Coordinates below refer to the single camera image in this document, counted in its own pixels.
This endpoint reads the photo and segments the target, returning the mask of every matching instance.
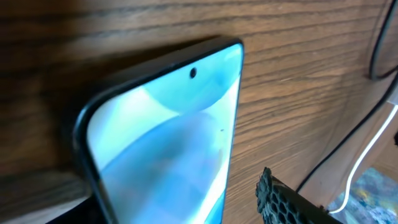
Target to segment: wooden table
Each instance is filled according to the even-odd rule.
[[[224,222],[261,223],[264,166],[295,189],[384,93],[390,80],[365,77],[383,14],[374,0],[1,0],[0,221],[90,192],[58,134],[77,88],[223,34],[246,54]]]

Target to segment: smartphone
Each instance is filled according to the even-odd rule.
[[[110,223],[221,223],[243,57],[219,37],[79,97],[66,135]]]

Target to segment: phone screen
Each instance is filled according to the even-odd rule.
[[[242,61],[232,45],[95,111],[87,145],[119,223],[221,223]]]

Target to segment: black textured object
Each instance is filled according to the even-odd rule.
[[[325,209],[314,206],[264,168],[256,187],[257,211],[265,224],[340,223]]]

